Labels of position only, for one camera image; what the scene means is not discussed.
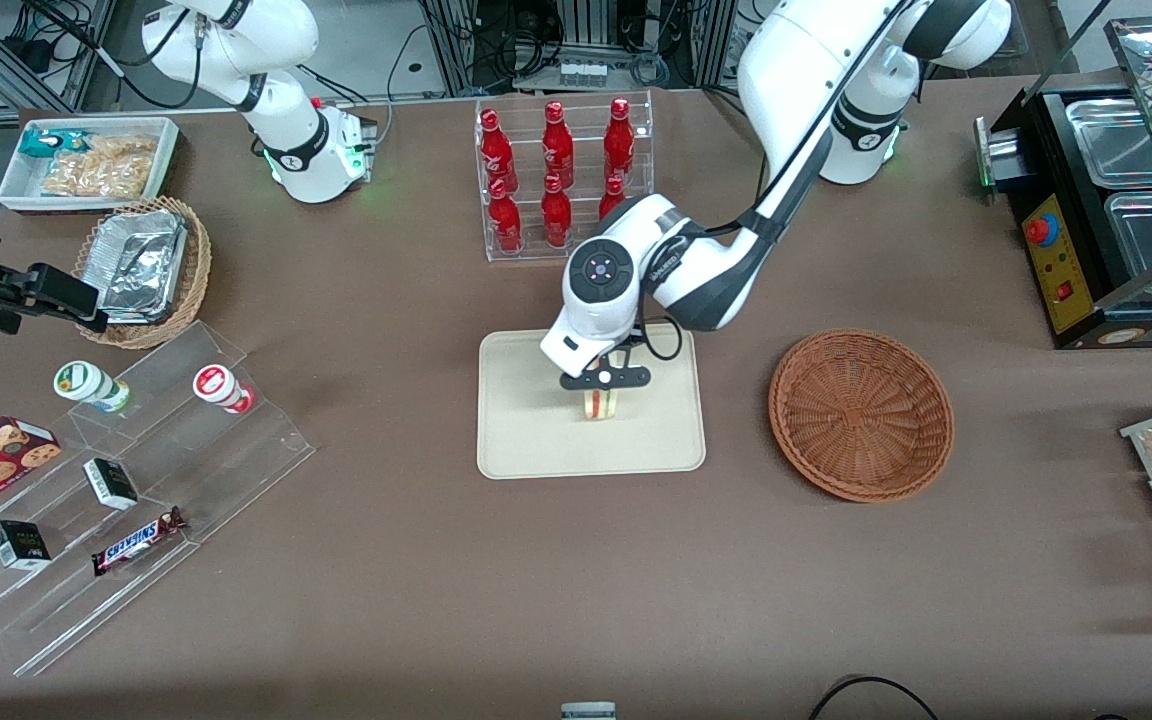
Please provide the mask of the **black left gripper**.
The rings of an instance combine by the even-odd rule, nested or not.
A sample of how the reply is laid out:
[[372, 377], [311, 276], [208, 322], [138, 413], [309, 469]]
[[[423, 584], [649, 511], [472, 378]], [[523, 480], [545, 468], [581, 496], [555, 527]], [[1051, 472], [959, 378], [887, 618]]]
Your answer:
[[559, 376], [559, 386], [567, 391], [579, 392], [582, 414], [589, 414], [589, 391], [616, 391], [616, 414], [623, 414], [627, 407], [627, 389], [641, 388], [652, 382], [652, 372], [646, 366], [596, 366], [585, 370], [579, 376]]

